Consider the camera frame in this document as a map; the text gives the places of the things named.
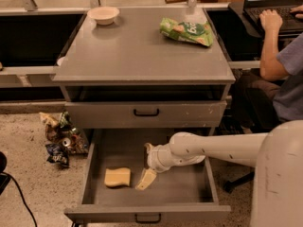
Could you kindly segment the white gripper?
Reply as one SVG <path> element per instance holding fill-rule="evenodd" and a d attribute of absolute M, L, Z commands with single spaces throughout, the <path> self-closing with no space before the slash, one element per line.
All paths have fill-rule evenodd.
<path fill-rule="evenodd" d="M 146 143 L 144 148 L 145 168 L 143 169 L 141 178 L 135 187 L 136 190 L 147 189 L 156 179 L 157 173 L 168 171 L 173 166 L 190 166 L 199 164 L 205 159 L 204 155 L 177 155 L 173 152 L 170 143 L 158 146 Z"/>

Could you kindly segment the person's left forearm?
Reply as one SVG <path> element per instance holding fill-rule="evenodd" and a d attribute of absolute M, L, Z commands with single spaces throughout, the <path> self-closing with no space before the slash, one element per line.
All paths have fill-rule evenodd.
<path fill-rule="evenodd" d="M 281 62 L 276 58 L 278 54 L 278 30 L 267 29 L 260 57 L 260 75 L 267 81 L 285 79 L 289 76 Z"/>

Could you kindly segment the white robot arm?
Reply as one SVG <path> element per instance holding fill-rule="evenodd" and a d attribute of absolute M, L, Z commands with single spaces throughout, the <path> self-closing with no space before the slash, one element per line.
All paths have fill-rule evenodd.
<path fill-rule="evenodd" d="M 136 188 L 159 173 L 212 157 L 255 170 L 249 227 L 303 227 L 303 121 L 265 133 L 200 136 L 177 132 L 165 145 L 145 145 L 147 167 Z"/>

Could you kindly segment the person's left hand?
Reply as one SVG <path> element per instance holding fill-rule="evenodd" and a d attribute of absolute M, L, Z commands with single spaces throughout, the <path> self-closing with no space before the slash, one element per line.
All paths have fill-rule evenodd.
<path fill-rule="evenodd" d="M 283 23 L 281 16 L 275 10 L 264 10 L 260 14 L 259 19 L 265 32 L 279 32 Z"/>

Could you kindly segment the person's right hand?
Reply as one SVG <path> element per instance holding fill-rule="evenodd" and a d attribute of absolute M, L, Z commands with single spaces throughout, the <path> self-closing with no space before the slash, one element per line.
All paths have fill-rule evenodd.
<path fill-rule="evenodd" d="M 290 13 L 297 19 L 303 19 L 303 5 L 292 8 Z"/>

